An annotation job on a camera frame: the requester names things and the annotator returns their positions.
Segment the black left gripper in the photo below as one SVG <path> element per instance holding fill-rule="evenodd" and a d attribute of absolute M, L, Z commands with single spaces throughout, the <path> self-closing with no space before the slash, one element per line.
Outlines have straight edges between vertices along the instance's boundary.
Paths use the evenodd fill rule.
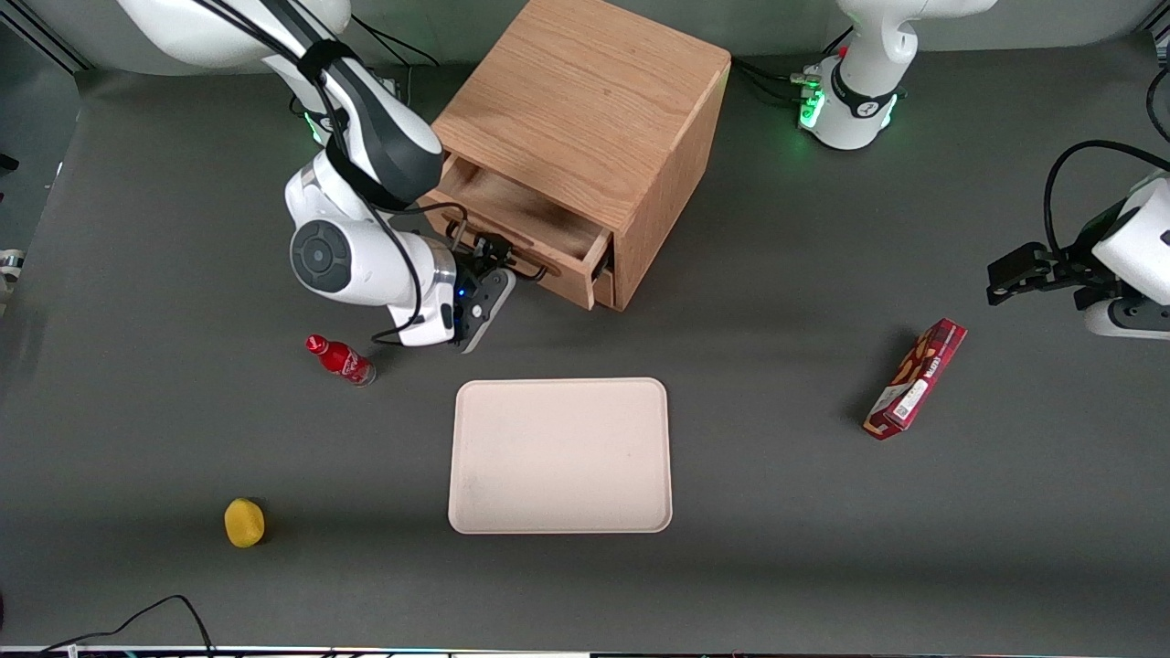
<path fill-rule="evenodd" d="M 1140 292 L 1123 282 L 1108 266 L 1093 254 L 1093 247 L 1103 241 L 1112 229 L 1119 228 L 1121 200 L 1088 221 L 1068 246 L 1058 244 L 1057 229 L 1049 220 L 1049 251 L 1058 258 L 1057 276 L 1053 275 L 1053 255 L 1040 242 L 1024 244 L 1018 249 L 998 258 L 987 266 L 987 304 L 994 307 L 1028 292 L 1057 292 L 1078 287 L 1073 294 L 1078 311 L 1087 311 L 1097 302 L 1117 299 L 1138 299 Z"/>

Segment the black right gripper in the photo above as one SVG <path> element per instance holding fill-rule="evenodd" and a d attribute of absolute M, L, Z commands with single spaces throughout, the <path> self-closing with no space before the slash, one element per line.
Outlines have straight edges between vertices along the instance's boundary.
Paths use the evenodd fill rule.
<path fill-rule="evenodd" d="M 501 301 L 501 268 L 512 270 L 522 281 L 542 281 L 548 276 L 545 266 L 509 261 L 511 251 L 512 244 L 496 233 L 481 233 L 470 249 L 455 251 L 454 303 L 463 324 L 486 324 L 493 318 L 493 308 Z"/>

